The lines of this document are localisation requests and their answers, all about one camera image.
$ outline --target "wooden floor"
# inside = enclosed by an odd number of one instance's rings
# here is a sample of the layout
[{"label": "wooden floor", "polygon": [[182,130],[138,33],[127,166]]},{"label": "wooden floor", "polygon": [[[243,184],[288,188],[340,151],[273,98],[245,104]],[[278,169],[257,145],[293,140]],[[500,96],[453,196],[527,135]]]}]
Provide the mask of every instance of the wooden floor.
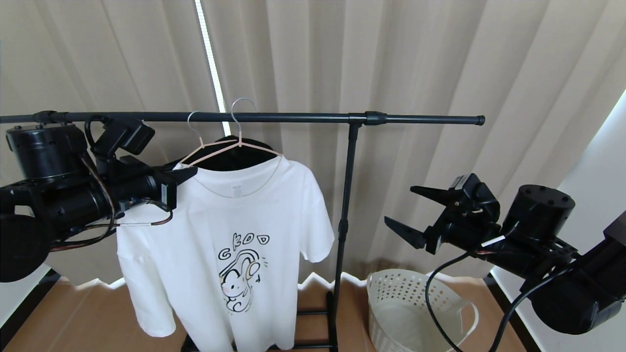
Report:
[{"label": "wooden floor", "polygon": [[[487,351],[502,317],[498,303],[480,279],[444,277],[444,281],[460,296],[474,302],[480,311],[478,326],[460,347],[464,351]],[[324,308],[326,291],[327,286],[321,281],[308,280],[299,292],[298,306]],[[367,333],[367,292],[364,282],[347,278],[342,280],[337,328],[341,352],[375,351]],[[296,341],[325,340],[326,329],[325,316],[299,316]],[[185,335],[179,322],[176,331],[166,338],[146,335],[137,324],[125,285],[113,289],[101,282],[92,282],[74,287],[62,279],[33,311],[7,345],[5,352],[178,352]],[[511,326],[507,327],[499,350],[525,351]]]}]

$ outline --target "curtain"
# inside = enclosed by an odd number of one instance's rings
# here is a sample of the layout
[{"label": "curtain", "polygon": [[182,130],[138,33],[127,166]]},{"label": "curtain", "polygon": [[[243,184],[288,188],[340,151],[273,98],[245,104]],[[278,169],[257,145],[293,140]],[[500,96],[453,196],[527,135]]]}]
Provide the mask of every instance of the curtain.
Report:
[{"label": "curtain", "polygon": [[[486,116],[482,127],[361,128],[344,259],[361,277],[388,266],[428,272],[459,254],[414,250],[383,224],[388,215],[423,230],[437,219],[442,208],[410,186],[447,188],[475,172],[505,214],[520,185],[559,185],[626,88],[622,0],[202,6],[227,106],[246,96],[261,111]],[[0,1],[0,114],[217,111],[196,16],[192,0]],[[311,168],[336,229],[347,126],[242,125],[245,137]],[[196,147],[184,123],[150,126],[156,137],[140,159],[151,165]],[[200,131],[205,140],[222,134],[219,124]],[[5,143],[0,153],[1,183],[21,179]],[[302,276],[332,279],[335,257],[303,265]],[[48,262],[76,284],[120,276],[113,238]],[[468,259],[446,273],[489,269]]]},{"label": "curtain", "polygon": [[[227,105],[246,96],[261,111],[486,116],[482,127],[361,128],[344,259],[361,277],[389,266],[428,272],[461,253],[444,245],[432,256],[386,228],[384,215],[423,230],[442,211],[410,186],[447,189],[475,172],[506,214],[519,186],[559,185],[626,87],[620,0],[202,4]],[[312,169],[337,228],[347,127],[243,130]],[[332,277],[335,256],[301,274]],[[490,267],[467,259],[447,273]]]}]

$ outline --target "black clothing rack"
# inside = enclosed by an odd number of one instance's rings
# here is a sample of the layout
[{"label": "black clothing rack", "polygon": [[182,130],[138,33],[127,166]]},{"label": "black clothing rack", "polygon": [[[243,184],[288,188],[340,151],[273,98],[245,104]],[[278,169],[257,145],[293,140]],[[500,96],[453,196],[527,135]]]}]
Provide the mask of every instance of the black clothing rack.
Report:
[{"label": "black clothing rack", "polygon": [[[110,118],[134,117],[145,122],[186,122],[189,112],[109,112],[109,113],[58,113],[42,111],[34,115],[2,116],[0,123],[65,123],[83,122],[93,115],[108,116]],[[344,248],[348,231],[348,208],[350,191],[352,188],[352,173],[354,171],[354,157],[356,154],[356,140],[359,128],[362,126],[382,125],[385,123],[431,123],[482,125],[484,116],[433,116],[433,115],[387,115],[377,111],[365,113],[235,113],[239,122],[294,122],[294,123],[347,123],[348,150],[346,157],[346,176],[339,221],[339,244],[337,248],[337,267],[335,271],[335,285],[333,291],[326,294],[327,308],[323,310],[298,311],[297,315],[326,315],[328,318],[328,341],[318,343],[296,343],[293,349],[327,348],[330,352],[338,352],[337,343],[337,304],[339,302],[339,288],[341,286],[341,272],[344,258]],[[232,122],[230,113],[193,114],[193,122]],[[189,335],[185,339],[181,352],[197,351]]]}]

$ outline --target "t-shirt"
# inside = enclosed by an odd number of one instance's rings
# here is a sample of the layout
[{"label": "t-shirt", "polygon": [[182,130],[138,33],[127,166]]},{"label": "t-shirt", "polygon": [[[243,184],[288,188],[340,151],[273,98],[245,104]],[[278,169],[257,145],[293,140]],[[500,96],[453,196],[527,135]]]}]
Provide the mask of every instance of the t-shirt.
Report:
[{"label": "t-shirt", "polygon": [[[118,257],[141,328],[172,334],[176,312],[200,351],[294,345],[300,253],[323,260],[334,232],[312,172],[275,157],[235,171],[198,169],[170,222],[119,227]],[[167,217],[154,205],[120,223]]]}]

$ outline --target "white wall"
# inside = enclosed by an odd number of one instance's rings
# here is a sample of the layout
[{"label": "white wall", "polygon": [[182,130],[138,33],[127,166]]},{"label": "white wall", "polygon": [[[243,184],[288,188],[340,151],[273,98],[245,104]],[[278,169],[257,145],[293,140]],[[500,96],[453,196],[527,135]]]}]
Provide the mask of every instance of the white wall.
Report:
[{"label": "white wall", "polygon": [[0,326],[9,319],[19,304],[33,290],[39,280],[46,275],[50,267],[42,264],[32,274],[15,282],[0,283]]},{"label": "white wall", "polygon": [[[559,190],[576,202],[559,238],[584,253],[603,239],[602,231],[626,210],[626,92],[585,150]],[[509,299],[519,294],[522,280],[496,268],[494,277]],[[583,335],[557,333],[543,324],[525,301],[520,318],[543,351],[623,351],[626,307],[613,319]]]}]

